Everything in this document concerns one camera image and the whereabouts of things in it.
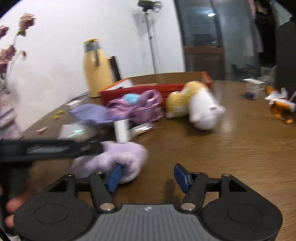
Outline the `person's left hand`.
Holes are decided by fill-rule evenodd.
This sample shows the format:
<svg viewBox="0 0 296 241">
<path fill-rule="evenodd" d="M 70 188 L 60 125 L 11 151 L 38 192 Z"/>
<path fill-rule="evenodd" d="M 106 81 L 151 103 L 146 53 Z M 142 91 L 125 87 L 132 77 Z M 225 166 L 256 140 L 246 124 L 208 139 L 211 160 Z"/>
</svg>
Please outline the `person's left hand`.
<svg viewBox="0 0 296 241">
<path fill-rule="evenodd" d="M 18 197 L 11 199 L 6 204 L 6 210 L 8 212 L 8 217 L 4 220 L 6 227 L 13 228 L 14 227 L 14 213 L 21 205 L 23 205 L 29 198 L 31 197 L 30 193 L 23 193 Z"/>
</svg>

